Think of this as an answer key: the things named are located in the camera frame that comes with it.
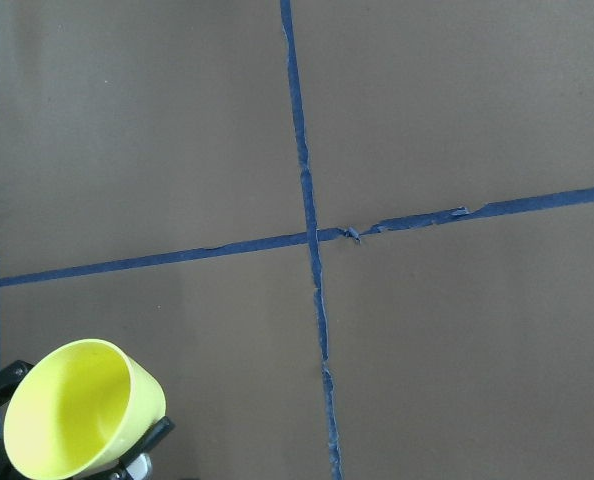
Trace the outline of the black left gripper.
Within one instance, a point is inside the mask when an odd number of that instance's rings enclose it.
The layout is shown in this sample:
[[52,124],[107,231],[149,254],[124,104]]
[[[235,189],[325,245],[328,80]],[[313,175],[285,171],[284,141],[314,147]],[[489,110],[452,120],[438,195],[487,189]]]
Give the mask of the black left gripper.
[[[17,360],[0,370],[0,407],[7,403],[21,381],[34,365]],[[109,474],[110,479],[147,480],[153,477],[152,451],[174,430],[170,417],[164,416],[151,426],[138,441],[117,461],[117,466]],[[0,439],[0,480],[11,474],[11,463]]]

